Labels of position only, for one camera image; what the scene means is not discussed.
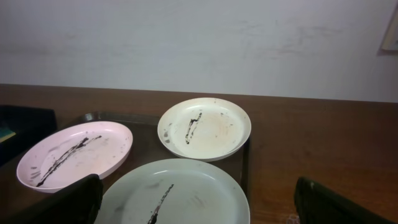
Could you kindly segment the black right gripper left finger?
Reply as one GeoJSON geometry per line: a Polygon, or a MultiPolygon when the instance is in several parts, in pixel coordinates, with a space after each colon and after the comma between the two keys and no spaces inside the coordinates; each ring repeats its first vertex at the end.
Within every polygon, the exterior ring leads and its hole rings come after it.
{"type": "Polygon", "coordinates": [[[90,174],[2,222],[92,224],[101,208],[102,199],[103,183],[99,175],[90,174]]]}

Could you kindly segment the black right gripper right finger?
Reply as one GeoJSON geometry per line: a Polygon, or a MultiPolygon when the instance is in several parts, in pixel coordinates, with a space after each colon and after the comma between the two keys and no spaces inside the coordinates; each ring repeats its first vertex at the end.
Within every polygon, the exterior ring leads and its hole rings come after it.
{"type": "Polygon", "coordinates": [[[303,224],[394,224],[306,177],[297,180],[294,204],[303,224]]]}

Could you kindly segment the pink plate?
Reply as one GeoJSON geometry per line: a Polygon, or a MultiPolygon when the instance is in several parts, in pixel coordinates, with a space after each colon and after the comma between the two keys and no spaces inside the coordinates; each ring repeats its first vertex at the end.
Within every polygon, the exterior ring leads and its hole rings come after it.
{"type": "Polygon", "coordinates": [[[112,121],[78,124],[51,134],[30,148],[16,175],[26,187],[55,193],[90,175],[103,179],[127,159],[131,130],[112,121]]]}

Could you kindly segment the pale green plate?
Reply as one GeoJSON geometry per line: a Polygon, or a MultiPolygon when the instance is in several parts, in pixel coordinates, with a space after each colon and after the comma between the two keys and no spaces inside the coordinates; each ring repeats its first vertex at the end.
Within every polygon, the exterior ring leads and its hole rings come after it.
{"type": "Polygon", "coordinates": [[[140,166],[103,195],[96,223],[249,224],[248,200],[225,171],[191,159],[140,166]]]}

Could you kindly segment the green and yellow sponge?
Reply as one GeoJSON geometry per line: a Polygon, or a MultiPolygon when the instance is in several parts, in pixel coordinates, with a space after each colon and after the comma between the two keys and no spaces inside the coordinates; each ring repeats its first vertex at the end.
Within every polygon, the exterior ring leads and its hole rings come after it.
{"type": "Polygon", "coordinates": [[[15,135],[16,133],[9,128],[0,128],[0,142],[4,142],[15,135]]]}

